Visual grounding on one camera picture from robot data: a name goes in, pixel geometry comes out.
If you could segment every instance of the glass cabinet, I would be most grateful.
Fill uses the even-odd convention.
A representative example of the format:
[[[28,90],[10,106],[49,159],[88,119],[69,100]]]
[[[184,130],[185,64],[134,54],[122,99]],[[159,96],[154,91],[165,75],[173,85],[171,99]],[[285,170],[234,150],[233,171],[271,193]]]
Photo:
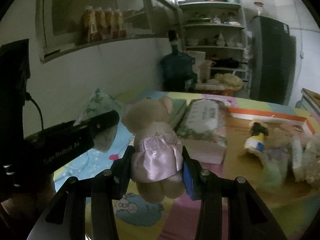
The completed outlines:
[[[114,35],[114,29],[109,30],[107,36],[101,35],[99,39],[84,43],[84,21],[88,17],[84,15],[85,8],[90,9],[86,12],[89,12],[89,16],[93,13],[93,17],[97,17],[97,11],[102,14],[112,11],[112,19],[119,21],[115,26],[119,30],[121,26],[122,33]],[[171,27],[179,25],[174,0],[37,0],[36,11],[36,32],[43,49],[43,61],[99,42],[145,38],[150,35],[166,37]],[[99,29],[97,22],[93,24],[91,18],[89,22],[91,33],[95,33]]]

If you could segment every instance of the teddy bear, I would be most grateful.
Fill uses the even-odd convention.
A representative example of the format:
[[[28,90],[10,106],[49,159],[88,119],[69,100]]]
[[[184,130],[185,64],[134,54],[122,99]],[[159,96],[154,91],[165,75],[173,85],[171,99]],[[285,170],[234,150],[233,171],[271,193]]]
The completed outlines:
[[[172,99],[164,96],[139,101],[122,117],[123,125],[135,136],[131,179],[150,204],[160,203],[165,196],[175,199],[185,190],[182,143],[169,125],[172,111]]]

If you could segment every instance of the bowl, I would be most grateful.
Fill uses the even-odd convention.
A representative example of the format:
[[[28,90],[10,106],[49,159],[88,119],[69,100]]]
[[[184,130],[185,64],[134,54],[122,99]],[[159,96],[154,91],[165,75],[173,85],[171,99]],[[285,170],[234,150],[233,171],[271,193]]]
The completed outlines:
[[[234,47],[236,44],[233,41],[227,41],[228,47]]]
[[[197,46],[199,44],[198,39],[187,39],[187,42],[189,46]]]

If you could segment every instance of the wooden board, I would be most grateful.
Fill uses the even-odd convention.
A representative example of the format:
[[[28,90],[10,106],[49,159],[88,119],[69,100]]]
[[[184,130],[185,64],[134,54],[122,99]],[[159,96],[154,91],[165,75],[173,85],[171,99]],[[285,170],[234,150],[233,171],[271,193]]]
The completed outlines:
[[[302,90],[303,90],[303,92],[305,92],[314,101],[314,103],[318,107],[320,107],[320,95],[318,93],[313,92],[313,91],[308,90],[308,89],[305,89],[305,88],[303,88]]]
[[[227,153],[223,163],[223,176],[226,179],[235,179],[237,176],[245,177],[257,190],[261,175],[262,164],[258,157],[252,154],[244,154],[244,142],[249,136],[250,120],[238,119],[231,116],[227,118]],[[279,123],[268,123],[270,136],[272,129],[279,127]],[[282,188],[275,194],[269,194],[257,190],[262,200],[270,207],[282,206],[297,199],[313,194],[311,186],[306,182],[294,182],[292,171],[288,172],[287,179]]]

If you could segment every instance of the colorful bedsheet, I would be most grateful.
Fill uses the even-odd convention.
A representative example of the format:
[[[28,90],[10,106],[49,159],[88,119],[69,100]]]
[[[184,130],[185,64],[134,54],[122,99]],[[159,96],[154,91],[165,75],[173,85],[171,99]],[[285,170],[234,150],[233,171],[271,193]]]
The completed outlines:
[[[309,119],[316,132],[320,132],[319,124],[310,116],[308,111],[248,99],[202,94],[154,92],[150,90],[143,91],[134,101],[145,96],[159,99],[164,95],[168,95],[171,98],[186,99],[187,103],[197,98],[216,98],[224,101],[229,107],[304,116]],[[91,149],[55,173],[56,189],[58,190],[70,176],[86,179],[94,177],[104,169],[110,168],[114,160],[123,156],[131,140],[132,134],[122,124],[119,124],[115,141],[107,153],[100,153]],[[222,174],[222,165],[202,163],[202,166],[215,172],[218,176]],[[120,240],[192,240],[195,237],[200,201],[193,202],[189,200],[186,194],[174,201],[166,198],[161,204],[150,205],[142,200],[138,195],[135,184],[130,182],[124,198],[120,201],[114,201],[113,204]],[[134,209],[128,210],[127,206],[129,204],[133,205]],[[288,239],[295,240],[299,239],[308,227],[319,207],[320,195],[313,195],[288,206],[273,208],[271,212]],[[86,214],[90,214],[90,199],[87,200]],[[223,221],[222,239],[227,239],[226,211],[223,213]],[[90,224],[89,215],[86,218],[86,223],[87,225]]]

